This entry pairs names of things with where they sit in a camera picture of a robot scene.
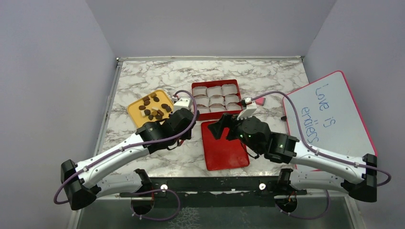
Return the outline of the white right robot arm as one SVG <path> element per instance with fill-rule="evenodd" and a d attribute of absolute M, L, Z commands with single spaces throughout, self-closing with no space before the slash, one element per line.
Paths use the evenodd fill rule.
<path fill-rule="evenodd" d="M 228 141 L 239 140 L 253 152 L 278 164 L 295 164 L 313 168 L 312 171 L 282 169 L 274 190 L 287 194 L 305 189 L 335 190 L 362 202 L 377 201 L 377 158 L 342 156 L 305 144 L 299 139 L 272 132 L 268 124 L 252 116 L 238 120 L 236 115 L 224 114 L 208 129 L 220 139 L 228 129 Z"/>

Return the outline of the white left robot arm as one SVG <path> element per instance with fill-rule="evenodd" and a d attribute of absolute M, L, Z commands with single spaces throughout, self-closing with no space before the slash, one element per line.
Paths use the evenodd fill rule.
<path fill-rule="evenodd" d="M 61 164 L 61 186 L 53 201 L 69 204 L 71 210 L 83 209 L 97 198 L 120 192 L 139 196 L 150 190 L 146 172 L 136 169 L 124 177 L 110 177 L 124 165 L 150 154 L 168 149 L 180 140 L 189 140 L 199 112 L 181 108 L 168 118 L 146 122 L 135 133 L 109 150 L 80 162 L 71 159 Z"/>

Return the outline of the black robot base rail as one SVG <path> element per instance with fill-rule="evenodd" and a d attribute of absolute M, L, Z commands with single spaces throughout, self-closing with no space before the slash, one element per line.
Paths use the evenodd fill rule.
<path fill-rule="evenodd" d="M 307 194 L 290 186 L 291 172 L 282 169 L 279 176 L 253 177 L 149 177 L 146 187 L 121 192 L 119 197 L 129 198 L 136 207 L 274 207 L 277 198 Z"/>

